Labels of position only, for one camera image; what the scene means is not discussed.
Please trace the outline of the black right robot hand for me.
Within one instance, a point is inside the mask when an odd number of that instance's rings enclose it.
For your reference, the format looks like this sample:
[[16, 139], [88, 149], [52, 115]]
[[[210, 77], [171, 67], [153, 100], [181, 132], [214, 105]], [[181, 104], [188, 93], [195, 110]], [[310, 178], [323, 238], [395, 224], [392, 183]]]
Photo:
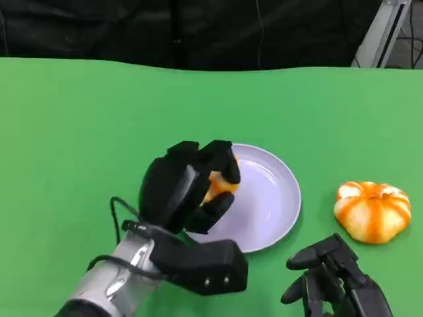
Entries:
[[359, 268], [358, 256], [337, 233], [301, 249], [286, 267], [303, 273], [281, 303], [301, 300], [305, 316], [393, 315], [380, 286]]

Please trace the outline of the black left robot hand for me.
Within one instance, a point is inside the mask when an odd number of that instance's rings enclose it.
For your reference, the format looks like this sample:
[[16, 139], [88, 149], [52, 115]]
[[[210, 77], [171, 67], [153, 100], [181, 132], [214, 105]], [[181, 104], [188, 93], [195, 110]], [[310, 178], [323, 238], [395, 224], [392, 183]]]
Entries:
[[232, 145], [213, 140], [201, 147], [196, 141], [181, 141], [168, 148], [143, 178], [141, 218], [174, 234], [207, 234], [229, 210], [241, 183]]

